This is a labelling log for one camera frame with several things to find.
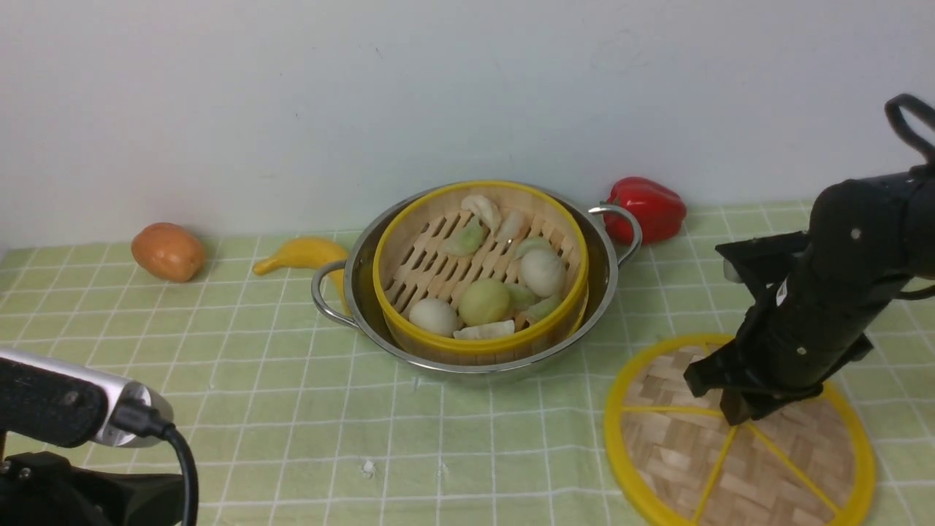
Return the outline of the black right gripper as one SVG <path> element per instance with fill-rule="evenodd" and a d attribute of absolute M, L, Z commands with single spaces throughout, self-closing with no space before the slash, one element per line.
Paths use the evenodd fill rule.
<path fill-rule="evenodd" d="M 695 397 L 720 390 L 728 425 L 817 397 L 828 377 L 868 352 L 874 265 L 860 231 L 798 231 L 715 249 L 755 302 L 733 339 L 688 365 L 684 379 Z"/>

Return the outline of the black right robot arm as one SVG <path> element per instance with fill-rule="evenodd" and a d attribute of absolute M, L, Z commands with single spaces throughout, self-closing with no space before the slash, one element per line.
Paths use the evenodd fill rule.
<path fill-rule="evenodd" d="M 933 176 L 922 169 L 834 184 L 807 229 L 716 252 L 754 297 L 734 338 L 687 366 L 692 396 L 721 392 L 730 425 L 817 397 L 825 381 L 872 350 L 867 329 L 895 300 L 933 280 Z"/>

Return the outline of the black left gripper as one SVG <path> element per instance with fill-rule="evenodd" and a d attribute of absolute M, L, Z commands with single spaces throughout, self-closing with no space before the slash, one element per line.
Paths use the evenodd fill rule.
<path fill-rule="evenodd" d="M 180 475 L 121 475 L 74 467 L 48 451 L 7 457 L 3 525 L 180 525 Z"/>

